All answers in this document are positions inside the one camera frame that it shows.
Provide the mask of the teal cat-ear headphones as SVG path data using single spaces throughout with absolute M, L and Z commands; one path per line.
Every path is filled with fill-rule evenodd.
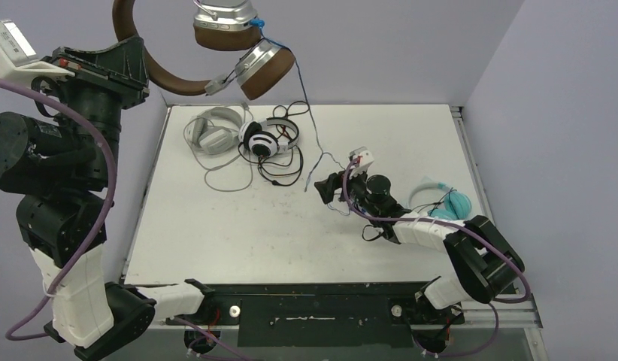
M 417 206 L 412 205 L 411 202 L 415 195 L 425 190 L 441 191 L 442 197 L 436 202 Z M 473 209 L 471 199 L 467 195 L 459 192 L 455 187 L 443 182 L 430 180 L 429 178 L 424 178 L 423 182 L 411 190 L 406 199 L 406 204 L 407 208 L 411 210 L 419 209 L 424 211 L 427 209 L 427 214 L 430 217 L 437 217 L 442 220 L 465 220 Z

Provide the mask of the brown headphones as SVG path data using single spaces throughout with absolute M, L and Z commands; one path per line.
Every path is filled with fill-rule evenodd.
M 249 100 L 256 100 L 276 86 L 296 64 L 285 45 L 267 38 L 265 21 L 250 1 L 195 1 L 192 28 L 198 46 L 218 52 L 244 54 L 232 71 L 208 80 L 187 80 L 162 67 L 144 50 L 152 82 L 180 96 L 212 96 L 235 81 Z

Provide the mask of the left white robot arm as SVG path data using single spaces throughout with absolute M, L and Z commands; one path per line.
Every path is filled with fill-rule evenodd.
M 22 196 L 17 224 L 53 309 L 44 335 L 71 344 L 81 360 L 102 360 L 139 338 L 156 313 L 152 299 L 105 281 L 101 267 L 121 114 L 149 94 L 144 41 L 60 47 L 41 62 L 46 70 L 23 85 L 0 79 L 41 113 L 0 113 L 0 190 Z

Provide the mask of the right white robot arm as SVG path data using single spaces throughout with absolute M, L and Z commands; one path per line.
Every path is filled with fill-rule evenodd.
M 448 256 L 453 271 L 434 277 L 416 293 L 416 312 L 433 322 L 451 305 L 464 301 L 524 302 L 530 295 L 525 265 L 517 252 L 483 215 L 445 220 L 424 216 L 401 205 L 380 174 L 330 174 L 314 183 L 324 204 L 338 200 L 394 244 L 426 247 Z

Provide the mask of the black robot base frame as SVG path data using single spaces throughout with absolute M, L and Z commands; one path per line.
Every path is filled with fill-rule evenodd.
M 461 301 L 442 311 L 416 295 L 422 282 L 208 284 L 200 308 L 183 319 L 210 331 L 238 331 L 240 347 L 441 348 L 459 330 L 541 327 L 530 301 Z

